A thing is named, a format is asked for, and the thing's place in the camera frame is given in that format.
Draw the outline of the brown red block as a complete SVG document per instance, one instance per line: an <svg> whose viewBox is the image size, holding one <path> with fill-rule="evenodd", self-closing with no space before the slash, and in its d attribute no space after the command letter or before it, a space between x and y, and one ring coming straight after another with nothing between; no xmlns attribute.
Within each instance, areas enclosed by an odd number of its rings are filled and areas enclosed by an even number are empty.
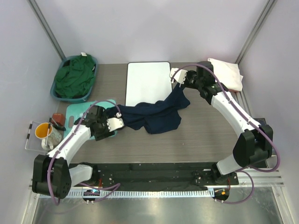
<svg viewBox="0 0 299 224"><path fill-rule="evenodd" d="M65 124L65 116L61 113L54 113L52 119L60 126L64 126Z"/></svg>

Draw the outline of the green t shirt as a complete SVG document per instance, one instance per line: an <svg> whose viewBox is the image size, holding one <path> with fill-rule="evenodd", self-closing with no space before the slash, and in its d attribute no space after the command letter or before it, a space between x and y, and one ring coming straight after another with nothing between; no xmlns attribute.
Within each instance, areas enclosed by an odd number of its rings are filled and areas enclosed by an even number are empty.
<svg viewBox="0 0 299 224"><path fill-rule="evenodd" d="M55 75L55 93L61 98L85 96L95 81L95 65L89 54L80 54L69 60Z"/></svg>

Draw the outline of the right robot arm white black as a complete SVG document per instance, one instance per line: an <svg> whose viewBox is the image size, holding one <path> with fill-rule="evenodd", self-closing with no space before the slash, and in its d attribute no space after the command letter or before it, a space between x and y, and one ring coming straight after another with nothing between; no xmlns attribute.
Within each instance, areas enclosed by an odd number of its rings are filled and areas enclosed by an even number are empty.
<svg viewBox="0 0 299 224"><path fill-rule="evenodd" d="M269 125L261 125L238 105L215 76L211 62L199 62L195 67L196 70L180 69L172 78L183 87L198 90L200 96L223 115L238 137L232 154L212 165L212 181L222 184L235 171L272 156L273 130Z"/></svg>

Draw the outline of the teal cutting board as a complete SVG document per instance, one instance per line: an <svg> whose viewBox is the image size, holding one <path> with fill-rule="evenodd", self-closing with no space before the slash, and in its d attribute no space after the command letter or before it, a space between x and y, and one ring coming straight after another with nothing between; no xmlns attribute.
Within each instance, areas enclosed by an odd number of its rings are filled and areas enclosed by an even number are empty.
<svg viewBox="0 0 299 224"><path fill-rule="evenodd" d="M109 102L106 101L100 101L96 105L104 107L105 109L114 107L116 105L116 101L113 99L109 99ZM74 122L80 118L86 110L89 108L90 105L92 105L94 101L91 102L84 102L84 103L78 103L78 104L71 104L66 108L66 114L65 114L65 131L64 131L64 138L67 137L69 132L71 131Z"/></svg>

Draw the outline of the clear acrylic tray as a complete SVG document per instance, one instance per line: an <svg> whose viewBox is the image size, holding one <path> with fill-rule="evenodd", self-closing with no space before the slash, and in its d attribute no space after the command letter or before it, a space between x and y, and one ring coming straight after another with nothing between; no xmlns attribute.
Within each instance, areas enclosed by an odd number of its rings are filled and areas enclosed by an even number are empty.
<svg viewBox="0 0 299 224"><path fill-rule="evenodd" d="M35 135L35 129L40 125L40 123L36 121L31 121L30 124L32 124L30 138L26 140L25 149L29 151L39 152L42 154L51 151L54 148L54 145L50 142L49 137L46 137L44 145L47 147L47 149L44 150L42 147L42 140L37 138Z"/></svg>

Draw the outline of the white board with black rim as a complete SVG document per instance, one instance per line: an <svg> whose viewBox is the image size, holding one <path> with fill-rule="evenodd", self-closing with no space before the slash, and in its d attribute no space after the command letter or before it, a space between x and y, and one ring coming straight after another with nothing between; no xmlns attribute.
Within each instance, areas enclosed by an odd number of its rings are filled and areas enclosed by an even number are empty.
<svg viewBox="0 0 299 224"><path fill-rule="evenodd" d="M169 62L135 62L127 68L126 106L165 100L172 92Z"/></svg>

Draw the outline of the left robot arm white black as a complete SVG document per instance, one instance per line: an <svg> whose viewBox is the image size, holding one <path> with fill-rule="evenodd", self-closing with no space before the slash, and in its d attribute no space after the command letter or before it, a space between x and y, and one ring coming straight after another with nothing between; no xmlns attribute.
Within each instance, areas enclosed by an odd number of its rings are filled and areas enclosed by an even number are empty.
<svg viewBox="0 0 299 224"><path fill-rule="evenodd" d="M105 108L90 107L88 113L75 121L72 130L57 147L46 155L38 155L34 160L32 191L50 196L57 203L77 184L85 182L95 186L100 179L97 166L83 162L70 168L69 164L91 137L102 140L114 134L109 130L107 120Z"/></svg>

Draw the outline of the teal laundry basket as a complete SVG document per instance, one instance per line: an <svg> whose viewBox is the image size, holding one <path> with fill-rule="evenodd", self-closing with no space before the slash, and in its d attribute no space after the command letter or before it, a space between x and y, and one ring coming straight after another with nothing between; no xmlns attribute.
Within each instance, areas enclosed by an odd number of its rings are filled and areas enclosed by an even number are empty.
<svg viewBox="0 0 299 224"><path fill-rule="evenodd" d="M50 95L59 101L83 103L95 83L98 61L87 53L65 58L58 67Z"/></svg>

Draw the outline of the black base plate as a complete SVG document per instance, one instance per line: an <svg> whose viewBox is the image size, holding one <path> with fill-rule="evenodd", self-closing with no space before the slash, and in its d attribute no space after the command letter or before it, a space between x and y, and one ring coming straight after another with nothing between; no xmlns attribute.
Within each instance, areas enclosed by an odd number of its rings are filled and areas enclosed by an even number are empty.
<svg viewBox="0 0 299 224"><path fill-rule="evenodd" d="M121 190L166 191L204 186L238 185L235 172L221 176L213 162L98 163L93 164L95 180Z"/></svg>

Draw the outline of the navy blue t shirt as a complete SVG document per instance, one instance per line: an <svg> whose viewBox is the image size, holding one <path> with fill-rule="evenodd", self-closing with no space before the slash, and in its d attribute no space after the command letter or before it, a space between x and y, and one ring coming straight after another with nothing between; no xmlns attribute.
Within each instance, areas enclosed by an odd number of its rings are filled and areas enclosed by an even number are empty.
<svg viewBox="0 0 299 224"><path fill-rule="evenodd" d="M135 106L118 107L126 127L133 130L143 127L149 134L161 134L179 127L181 117L178 111L189 105L190 101L184 95L184 87L177 84L165 100L154 104L141 102Z"/></svg>

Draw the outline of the black white marker pen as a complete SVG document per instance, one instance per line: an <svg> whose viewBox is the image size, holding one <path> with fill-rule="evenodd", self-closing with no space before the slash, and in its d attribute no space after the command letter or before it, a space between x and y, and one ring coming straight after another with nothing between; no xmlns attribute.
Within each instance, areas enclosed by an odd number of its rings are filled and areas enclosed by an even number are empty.
<svg viewBox="0 0 299 224"><path fill-rule="evenodd" d="M28 127L28 133L27 133L26 140L28 140L30 138L31 128L32 128L32 124L30 124L29 127Z"/></svg>

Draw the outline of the dark blue book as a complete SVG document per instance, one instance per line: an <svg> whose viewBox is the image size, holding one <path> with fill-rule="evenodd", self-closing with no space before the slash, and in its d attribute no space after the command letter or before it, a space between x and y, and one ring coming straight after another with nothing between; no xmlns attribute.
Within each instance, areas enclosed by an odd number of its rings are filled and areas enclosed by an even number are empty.
<svg viewBox="0 0 299 224"><path fill-rule="evenodd" d="M267 125L267 122L266 122L266 119L265 119L265 118L255 118L255 120L256 120L257 122L259 122L260 125L262 125L262 126Z"/></svg>

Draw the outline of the white mug orange inside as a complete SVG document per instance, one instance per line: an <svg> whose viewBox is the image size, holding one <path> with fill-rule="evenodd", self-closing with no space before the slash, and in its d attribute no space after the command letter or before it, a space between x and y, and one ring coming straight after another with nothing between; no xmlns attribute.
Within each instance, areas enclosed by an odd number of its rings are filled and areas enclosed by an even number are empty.
<svg viewBox="0 0 299 224"><path fill-rule="evenodd" d="M62 140L61 133L49 123L41 123L35 129L35 136L40 139L45 151L53 150Z"/></svg>

